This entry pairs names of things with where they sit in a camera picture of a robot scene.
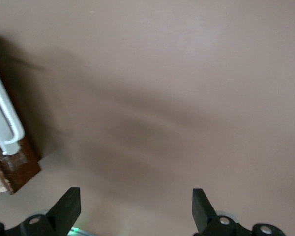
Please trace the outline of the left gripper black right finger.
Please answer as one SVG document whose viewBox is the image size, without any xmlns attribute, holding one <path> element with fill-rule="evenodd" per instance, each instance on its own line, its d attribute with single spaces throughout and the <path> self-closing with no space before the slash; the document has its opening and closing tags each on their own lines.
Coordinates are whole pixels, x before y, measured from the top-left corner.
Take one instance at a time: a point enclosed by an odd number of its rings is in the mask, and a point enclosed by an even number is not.
<svg viewBox="0 0 295 236">
<path fill-rule="evenodd" d="M 196 236 L 284 236 L 278 227 L 258 223 L 252 229 L 243 227 L 226 215 L 218 215 L 203 189 L 193 189 L 192 216 L 198 230 Z"/>
</svg>

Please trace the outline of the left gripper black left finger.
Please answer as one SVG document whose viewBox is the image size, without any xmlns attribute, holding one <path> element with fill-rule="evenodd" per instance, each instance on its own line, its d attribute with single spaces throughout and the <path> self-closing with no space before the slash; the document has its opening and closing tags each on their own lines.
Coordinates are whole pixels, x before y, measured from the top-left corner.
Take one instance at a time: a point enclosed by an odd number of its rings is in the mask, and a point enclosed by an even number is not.
<svg viewBox="0 0 295 236">
<path fill-rule="evenodd" d="M 71 187 L 46 214 L 32 215 L 10 229 L 0 222 L 0 236 L 65 236 L 80 214 L 80 188 Z"/>
</svg>

